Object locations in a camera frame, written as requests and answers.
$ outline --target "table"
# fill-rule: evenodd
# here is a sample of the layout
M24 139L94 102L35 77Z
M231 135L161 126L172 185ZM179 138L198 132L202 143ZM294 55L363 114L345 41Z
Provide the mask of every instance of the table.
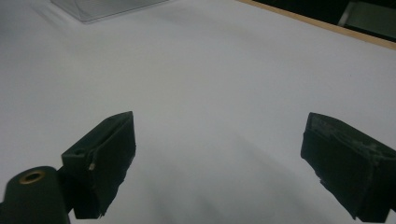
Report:
M321 113L396 148L395 62L234 0L92 24L49 0L1 1L0 191L133 110L136 157L116 200L72 223L359 223L300 158L304 126Z

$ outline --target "white table surface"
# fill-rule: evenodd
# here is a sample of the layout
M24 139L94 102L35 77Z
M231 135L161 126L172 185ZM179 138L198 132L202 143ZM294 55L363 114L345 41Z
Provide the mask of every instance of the white table surface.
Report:
M92 24L49 0L3 0L0 192L133 110L136 157L116 200L72 223L360 223L300 158L304 126L317 112L396 148L395 86L395 50L234 0Z

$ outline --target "clear plastic box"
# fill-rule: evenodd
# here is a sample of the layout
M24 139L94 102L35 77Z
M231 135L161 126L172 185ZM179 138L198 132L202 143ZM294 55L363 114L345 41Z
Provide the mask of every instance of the clear plastic box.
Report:
M140 7L167 0L51 0L79 21L94 21Z

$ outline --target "transparent container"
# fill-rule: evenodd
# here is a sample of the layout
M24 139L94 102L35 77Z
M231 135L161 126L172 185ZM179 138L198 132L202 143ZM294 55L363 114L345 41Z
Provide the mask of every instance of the transparent container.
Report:
M79 21L94 21L128 10L146 7L167 0L51 0Z

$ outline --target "brass screw hole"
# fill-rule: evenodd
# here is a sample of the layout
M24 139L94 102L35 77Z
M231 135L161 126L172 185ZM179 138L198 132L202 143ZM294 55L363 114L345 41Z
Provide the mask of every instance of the brass screw hole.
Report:
M33 184L44 177L46 173L40 170L32 171L21 177L20 183L23 185Z

